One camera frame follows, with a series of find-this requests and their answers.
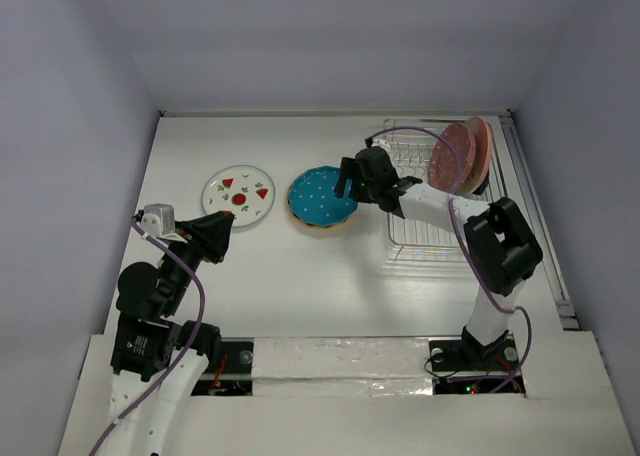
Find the blue dotted plate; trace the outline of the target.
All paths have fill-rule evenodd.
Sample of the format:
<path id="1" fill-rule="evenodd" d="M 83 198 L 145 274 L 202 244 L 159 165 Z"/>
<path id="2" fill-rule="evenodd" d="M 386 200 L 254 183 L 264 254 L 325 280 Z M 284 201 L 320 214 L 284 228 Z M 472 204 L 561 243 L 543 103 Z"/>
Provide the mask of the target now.
<path id="1" fill-rule="evenodd" d="M 348 195 L 335 196 L 340 169 L 334 166 L 311 168 L 300 174 L 290 185 L 287 203 L 291 214 L 310 227 L 329 228 L 345 222 L 358 208 Z"/>

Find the white watermelon pattern plate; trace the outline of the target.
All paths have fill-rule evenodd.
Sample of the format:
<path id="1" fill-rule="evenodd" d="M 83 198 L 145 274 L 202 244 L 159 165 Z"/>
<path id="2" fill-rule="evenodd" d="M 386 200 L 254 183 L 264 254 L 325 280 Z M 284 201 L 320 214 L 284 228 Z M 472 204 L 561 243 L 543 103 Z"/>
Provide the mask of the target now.
<path id="1" fill-rule="evenodd" d="M 251 165 L 233 165 L 216 172 L 205 184 L 201 203 L 206 215 L 225 211 L 233 229 L 256 225 L 271 211 L 276 197 L 273 179 Z"/>

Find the yellow dotted plate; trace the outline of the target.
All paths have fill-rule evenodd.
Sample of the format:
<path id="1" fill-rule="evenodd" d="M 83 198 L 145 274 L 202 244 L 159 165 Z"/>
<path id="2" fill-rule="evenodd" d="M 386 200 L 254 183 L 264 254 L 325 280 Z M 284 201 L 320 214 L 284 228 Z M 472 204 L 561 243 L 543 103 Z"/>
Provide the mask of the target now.
<path id="1" fill-rule="evenodd" d="M 294 194 L 287 198 L 290 214 L 306 228 L 326 230 L 344 224 L 358 209 L 350 199 Z"/>

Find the maroon dotted plate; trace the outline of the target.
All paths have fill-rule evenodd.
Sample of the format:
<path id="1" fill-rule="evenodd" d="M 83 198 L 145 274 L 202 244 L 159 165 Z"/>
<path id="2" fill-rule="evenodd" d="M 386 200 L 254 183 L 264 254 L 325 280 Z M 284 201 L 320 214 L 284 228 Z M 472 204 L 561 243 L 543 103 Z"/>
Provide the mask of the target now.
<path id="1" fill-rule="evenodd" d="M 476 157 L 472 131 L 461 122 L 452 123 L 440 134 L 429 160 L 428 183 L 454 193 L 468 178 Z"/>

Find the pink plate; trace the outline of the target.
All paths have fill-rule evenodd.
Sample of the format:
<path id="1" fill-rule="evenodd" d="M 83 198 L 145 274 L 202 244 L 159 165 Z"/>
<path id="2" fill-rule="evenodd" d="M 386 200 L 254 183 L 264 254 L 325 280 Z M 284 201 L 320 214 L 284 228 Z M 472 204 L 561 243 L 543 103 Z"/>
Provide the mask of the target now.
<path id="1" fill-rule="evenodd" d="M 486 181 L 493 155 L 494 135 L 489 123 L 478 116 L 473 116 L 464 122 L 473 133 L 476 142 L 476 153 L 473 165 L 466 180 L 461 184 L 459 195 L 480 195 L 486 187 Z"/>

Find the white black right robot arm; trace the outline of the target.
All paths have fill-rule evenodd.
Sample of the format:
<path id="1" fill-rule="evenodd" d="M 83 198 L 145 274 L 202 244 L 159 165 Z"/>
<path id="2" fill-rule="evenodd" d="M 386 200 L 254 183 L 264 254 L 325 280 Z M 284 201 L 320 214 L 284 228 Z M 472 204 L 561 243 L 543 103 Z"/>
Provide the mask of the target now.
<path id="1" fill-rule="evenodd" d="M 497 354 L 515 301 L 543 251 L 518 205 L 503 197 L 487 203 L 433 188 L 416 177 L 399 177 L 381 147 L 344 157 L 335 196 L 375 204 L 402 219 L 421 221 L 454 234 L 479 284 L 472 314 L 463 328 L 462 360 L 482 368 Z"/>

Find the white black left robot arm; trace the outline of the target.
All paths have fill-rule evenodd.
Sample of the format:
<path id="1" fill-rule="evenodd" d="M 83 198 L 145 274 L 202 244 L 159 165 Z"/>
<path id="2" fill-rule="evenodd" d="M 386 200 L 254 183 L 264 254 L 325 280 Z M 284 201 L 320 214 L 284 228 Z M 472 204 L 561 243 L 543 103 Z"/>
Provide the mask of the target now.
<path id="1" fill-rule="evenodd" d="M 220 330 L 203 320 L 206 295 L 196 271 L 224 260 L 234 219 L 218 211 L 178 221 L 166 204 L 132 217 L 132 229 L 162 256 L 119 275 L 109 423 L 91 454 L 166 453 L 196 382 L 221 359 Z"/>

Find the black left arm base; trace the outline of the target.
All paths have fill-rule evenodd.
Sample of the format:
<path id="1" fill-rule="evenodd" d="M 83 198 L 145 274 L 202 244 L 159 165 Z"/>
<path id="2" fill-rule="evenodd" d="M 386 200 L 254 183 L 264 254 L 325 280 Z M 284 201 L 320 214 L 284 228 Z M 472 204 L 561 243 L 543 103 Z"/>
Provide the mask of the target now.
<path id="1" fill-rule="evenodd" d="M 218 361 L 195 383 L 192 396 L 251 396 L 253 339 L 224 339 Z"/>

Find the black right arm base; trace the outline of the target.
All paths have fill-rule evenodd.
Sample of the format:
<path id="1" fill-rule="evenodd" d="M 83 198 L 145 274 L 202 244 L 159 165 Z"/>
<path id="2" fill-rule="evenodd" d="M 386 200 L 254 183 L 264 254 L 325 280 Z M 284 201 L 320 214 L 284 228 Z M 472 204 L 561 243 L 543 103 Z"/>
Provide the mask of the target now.
<path id="1" fill-rule="evenodd" d="M 489 347 L 462 339 L 435 339 L 428 344 L 426 368 L 436 376 L 512 371 L 520 363 L 515 341 L 507 337 Z"/>

